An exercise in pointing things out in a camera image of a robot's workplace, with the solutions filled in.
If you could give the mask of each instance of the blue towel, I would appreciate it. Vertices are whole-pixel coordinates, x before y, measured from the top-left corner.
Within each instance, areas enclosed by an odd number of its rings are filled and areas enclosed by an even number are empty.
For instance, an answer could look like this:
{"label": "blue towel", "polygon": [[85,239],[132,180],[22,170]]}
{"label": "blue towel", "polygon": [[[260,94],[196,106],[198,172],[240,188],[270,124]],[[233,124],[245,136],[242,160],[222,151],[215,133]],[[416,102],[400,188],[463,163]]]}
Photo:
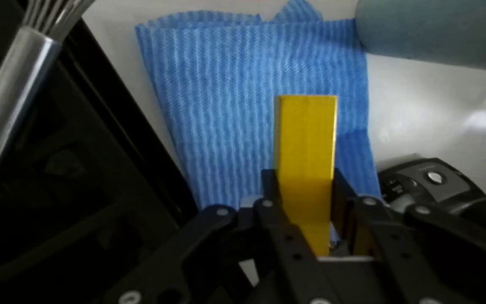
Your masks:
{"label": "blue towel", "polygon": [[306,0],[291,0],[272,21],[186,11],[137,25],[137,35],[201,207],[238,207],[262,194],[279,94],[338,94],[336,165],[360,194],[380,194],[367,131],[367,57],[353,20],[324,21]]}

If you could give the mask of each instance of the bolt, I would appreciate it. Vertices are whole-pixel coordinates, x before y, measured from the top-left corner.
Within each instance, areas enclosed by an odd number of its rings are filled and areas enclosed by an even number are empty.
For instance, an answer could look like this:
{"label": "bolt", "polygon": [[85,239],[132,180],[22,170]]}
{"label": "bolt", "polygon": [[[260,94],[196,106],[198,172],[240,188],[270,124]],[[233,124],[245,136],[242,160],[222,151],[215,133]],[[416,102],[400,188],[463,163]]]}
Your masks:
{"label": "bolt", "polygon": [[142,302],[142,293],[137,290],[130,290],[122,293],[120,304],[141,304]]}
{"label": "bolt", "polygon": [[431,214],[431,209],[426,207],[426,205],[417,205],[416,210],[417,210],[419,214]]}
{"label": "bolt", "polygon": [[218,214],[218,215],[228,215],[230,210],[228,210],[227,207],[222,207],[222,209],[216,210],[216,214]]}
{"label": "bolt", "polygon": [[363,204],[367,204],[367,205],[377,205],[377,199],[365,197],[365,199],[363,199]]}
{"label": "bolt", "polygon": [[262,205],[265,205],[265,207],[272,207],[272,205],[274,205],[274,200],[265,199],[265,200],[262,200]]}
{"label": "bolt", "polygon": [[328,298],[313,298],[309,304],[331,304]]}
{"label": "bolt", "polygon": [[432,297],[424,297],[419,300],[419,304],[443,304],[443,302]]}

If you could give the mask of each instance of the gray object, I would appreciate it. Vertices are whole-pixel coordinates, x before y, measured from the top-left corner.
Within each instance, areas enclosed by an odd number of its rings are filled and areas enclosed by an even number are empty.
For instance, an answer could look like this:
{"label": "gray object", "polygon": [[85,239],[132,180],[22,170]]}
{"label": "gray object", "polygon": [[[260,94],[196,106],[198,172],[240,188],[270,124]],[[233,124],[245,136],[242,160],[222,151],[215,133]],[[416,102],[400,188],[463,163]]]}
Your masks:
{"label": "gray object", "polygon": [[486,69],[486,0],[360,0],[370,52]]}
{"label": "gray object", "polygon": [[93,0],[31,0],[0,65],[0,158],[54,63],[61,42]]}

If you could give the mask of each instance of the yellow block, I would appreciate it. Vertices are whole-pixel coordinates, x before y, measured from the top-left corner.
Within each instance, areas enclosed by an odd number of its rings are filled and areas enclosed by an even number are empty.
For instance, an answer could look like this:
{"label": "yellow block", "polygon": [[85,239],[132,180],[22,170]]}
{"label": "yellow block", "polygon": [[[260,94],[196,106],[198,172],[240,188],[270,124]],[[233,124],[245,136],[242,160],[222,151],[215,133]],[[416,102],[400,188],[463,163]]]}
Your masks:
{"label": "yellow block", "polygon": [[330,254],[336,96],[281,96],[276,161],[284,209],[316,254]]}

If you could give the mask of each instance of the blue cloth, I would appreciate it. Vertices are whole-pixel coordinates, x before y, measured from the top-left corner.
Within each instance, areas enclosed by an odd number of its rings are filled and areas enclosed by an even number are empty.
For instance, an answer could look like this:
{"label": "blue cloth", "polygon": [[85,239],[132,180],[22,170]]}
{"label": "blue cloth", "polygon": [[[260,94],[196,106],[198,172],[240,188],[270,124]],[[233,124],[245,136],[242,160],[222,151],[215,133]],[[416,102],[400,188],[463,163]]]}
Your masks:
{"label": "blue cloth", "polygon": [[272,21],[188,11],[137,25],[137,35],[201,207],[238,207],[262,194],[279,94],[338,94],[336,165],[360,194],[380,194],[367,131],[367,57],[353,20],[324,21],[306,0],[291,0]]}

